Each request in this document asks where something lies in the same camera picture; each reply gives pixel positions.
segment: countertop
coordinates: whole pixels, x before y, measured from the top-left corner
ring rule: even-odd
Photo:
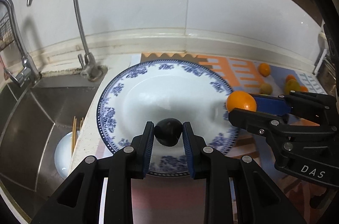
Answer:
[[[256,93],[258,91],[256,85],[268,82],[273,86],[272,96],[278,96],[283,93],[282,87],[286,75],[293,74],[297,77],[300,84],[304,84],[310,92],[324,93],[323,88],[312,74],[271,65],[271,75],[264,78],[256,73],[259,62],[245,59],[205,55],[179,55],[175,53],[111,55],[102,62],[102,64],[108,67],[108,71],[86,115],[73,154],[70,172],[86,156],[94,155],[98,159],[111,156],[111,152],[100,137],[96,123],[97,104],[108,83],[120,72],[140,61],[153,60],[159,57],[172,58],[175,56],[182,57],[184,60],[190,58],[190,60],[197,61],[199,64],[208,65],[210,69],[224,77],[234,90]],[[254,78],[246,80],[244,70],[247,70],[249,75],[254,76]],[[242,131],[238,138],[238,144],[235,144],[228,153],[228,156],[240,158],[245,154],[251,155],[276,183],[280,183],[281,187],[286,187],[287,184],[290,184],[290,181],[286,182],[284,180],[285,175],[274,169],[272,153],[262,137],[253,137],[246,131]],[[101,212],[103,212],[104,208],[106,183],[107,180],[104,182]],[[134,222],[138,224],[159,222],[203,223],[204,199],[205,181],[203,180],[192,180],[187,176],[162,178],[150,175],[147,175],[144,180],[132,180],[133,218]],[[233,206],[233,211],[235,212],[235,202],[233,202]],[[103,213],[100,214],[99,219],[99,222],[103,223]]]

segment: sink basin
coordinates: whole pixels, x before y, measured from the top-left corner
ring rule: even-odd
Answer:
[[[72,131],[73,117],[86,116],[100,83],[80,75],[43,78],[21,94],[9,115],[0,138],[0,180],[28,221],[63,182],[55,148]]]

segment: blue and white plate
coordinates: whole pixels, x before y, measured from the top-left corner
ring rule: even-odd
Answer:
[[[165,118],[189,121],[195,135],[226,154],[238,135],[228,121],[230,86],[213,71],[180,60],[155,60],[132,66],[103,91],[97,109],[100,135],[112,153],[130,145],[146,122]],[[188,175],[182,137],[174,147],[154,139],[149,174]]]

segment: screw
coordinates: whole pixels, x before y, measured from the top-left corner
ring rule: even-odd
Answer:
[[[86,157],[86,159],[85,159],[85,162],[87,163],[87,164],[91,164],[91,163],[93,163],[95,161],[95,158],[93,157],[93,156],[88,156],[88,157]]]
[[[245,155],[241,158],[245,163],[250,163],[252,162],[251,156]]]
[[[279,121],[277,120],[272,120],[271,125],[277,126],[279,124]]]
[[[284,149],[291,151],[293,149],[293,144],[290,142],[284,143]]]
[[[125,153],[131,153],[131,152],[133,152],[133,150],[134,150],[134,148],[131,147],[131,146],[127,146],[127,147],[124,148]]]
[[[212,147],[204,147],[202,149],[205,153],[212,153],[213,152],[213,148]]]

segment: kitchen faucet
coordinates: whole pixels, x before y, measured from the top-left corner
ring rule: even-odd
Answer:
[[[22,87],[26,80],[30,79],[31,82],[35,83],[37,80],[40,79],[41,75],[34,64],[34,61],[31,57],[31,55],[27,52],[25,45],[23,44],[21,34],[19,31],[17,19],[15,16],[14,11],[14,5],[12,0],[0,0],[0,3],[5,5],[7,12],[8,12],[8,18],[11,24],[11,30],[12,35],[15,43],[18,46],[20,55],[21,55],[21,62],[23,65],[23,69],[14,76],[10,71],[7,70],[7,68],[4,68],[4,71],[8,74],[10,79],[18,86]]]
[[[27,0],[28,7],[31,6],[32,1],[33,0]],[[85,38],[84,29],[82,27],[78,0],[73,0],[73,3],[74,3],[75,16],[77,18],[78,28],[80,32],[80,38],[81,38],[82,45],[84,46],[84,50],[85,50],[85,63],[82,58],[82,55],[81,54],[78,55],[78,59],[82,67],[82,71],[80,72],[80,74],[83,77],[87,78],[88,80],[94,81],[101,77],[102,70],[96,64],[93,54],[89,52],[86,38]]]

